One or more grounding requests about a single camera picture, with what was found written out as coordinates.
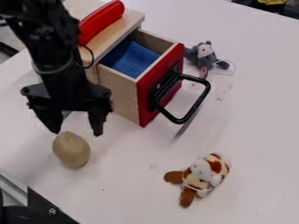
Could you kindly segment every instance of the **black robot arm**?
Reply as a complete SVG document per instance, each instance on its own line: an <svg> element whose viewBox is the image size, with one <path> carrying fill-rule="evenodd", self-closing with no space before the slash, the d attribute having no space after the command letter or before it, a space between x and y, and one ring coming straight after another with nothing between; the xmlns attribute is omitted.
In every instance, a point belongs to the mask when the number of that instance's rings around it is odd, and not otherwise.
<svg viewBox="0 0 299 224"><path fill-rule="evenodd" d="M0 16L26 45L43 80L21 90L39 120L58 134L62 111L86 111L94 135L101 135L112 112L111 91L87 80L77 47L79 20L60 0L0 0Z"/></svg>

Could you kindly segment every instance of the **stuffed animal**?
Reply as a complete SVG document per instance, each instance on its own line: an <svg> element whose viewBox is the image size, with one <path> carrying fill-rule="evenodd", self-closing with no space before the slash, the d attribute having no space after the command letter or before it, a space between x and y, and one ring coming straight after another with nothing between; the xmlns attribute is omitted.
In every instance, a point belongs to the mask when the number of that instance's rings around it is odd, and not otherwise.
<svg viewBox="0 0 299 224"><path fill-rule="evenodd" d="M198 157L190 167L182 171L170 171L164 180L172 184L180 184L180 205L188 207L198 195L204 198L208 192L220 184L230 171L230 163L216 153Z"/></svg>
<svg viewBox="0 0 299 224"><path fill-rule="evenodd" d="M221 69L227 70L230 66L224 60L217 59L216 53L212 49L211 41L206 41L205 43L201 42L198 45L194 45L192 49L185 47L184 57L192 64L197 65L200 69L202 67L212 69L214 65L217 65Z"/></svg>

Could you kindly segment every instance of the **wooden drawer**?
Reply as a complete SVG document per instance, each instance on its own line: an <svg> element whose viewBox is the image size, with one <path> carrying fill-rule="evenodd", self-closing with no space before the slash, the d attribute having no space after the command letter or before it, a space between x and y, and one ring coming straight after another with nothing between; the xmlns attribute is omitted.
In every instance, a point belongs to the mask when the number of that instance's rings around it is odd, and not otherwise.
<svg viewBox="0 0 299 224"><path fill-rule="evenodd" d="M184 45L141 29L133 31L129 38L160 56L136 78L100 62L89 74L89 80L111 89L115 113L145 127L157 115L157 111L149 112L149 91L177 63L182 72ZM178 83L162 104L166 105L180 87Z"/></svg>

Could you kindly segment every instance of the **black drawer handle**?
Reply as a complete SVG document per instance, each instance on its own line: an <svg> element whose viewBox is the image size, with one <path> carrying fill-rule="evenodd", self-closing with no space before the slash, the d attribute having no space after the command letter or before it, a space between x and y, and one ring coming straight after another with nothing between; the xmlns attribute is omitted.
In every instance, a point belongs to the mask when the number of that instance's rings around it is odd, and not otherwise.
<svg viewBox="0 0 299 224"><path fill-rule="evenodd" d="M182 118L177 118L174 115L172 115L164 106L162 106L160 104L160 101L163 99L164 96L166 96L172 90L173 87L175 87L182 80L194 81L203 84L205 86L205 90L202 92L199 98L194 102L194 104L189 109L187 114ZM149 110L154 111L155 109L157 109L173 123L183 124L186 123L194 115L194 113L196 112L200 104L209 94L210 90L211 90L211 84L207 80L195 76L191 76L188 74L176 73L175 71L172 70L169 73L167 73L165 77L162 80L160 80L151 91L149 95L149 102L150 102Z"/></svg>

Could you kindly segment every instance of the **white table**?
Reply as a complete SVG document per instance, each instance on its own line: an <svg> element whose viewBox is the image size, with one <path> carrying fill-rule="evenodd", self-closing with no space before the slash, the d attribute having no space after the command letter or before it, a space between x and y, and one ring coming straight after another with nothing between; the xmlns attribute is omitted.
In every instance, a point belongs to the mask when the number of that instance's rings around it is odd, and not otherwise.
<svg viewBox="0 0 299 224"><path fill-rule="evenodd" d="M220 0L123 2L146 13L143 29L187 46L211 40L220 58L237 65L236 74L209 77L213 90L181 137L176 137L180 126L161 115L142 129L113 114L104 135L94 138L86 114L72 113L63 129L85 137L93 149L90 163L73 171L52 154L55 135L18 93L36 81L32 73L23 75L29 70L27 57L18 60L24 71L4 63L0 167L84 224L294 222L299 213L299 22ZM185 71L197 75L192 66ZM6 80L10 73L15 81ZM233 88L221 94L217 87L226 83ZM183 113L183 104L197 94L185 86L168 109ZM222 101L216 100L219 94ZM206 151L229 157L232 172L210 197L182 209L181 190L164 183L163 175Z"/></svg>

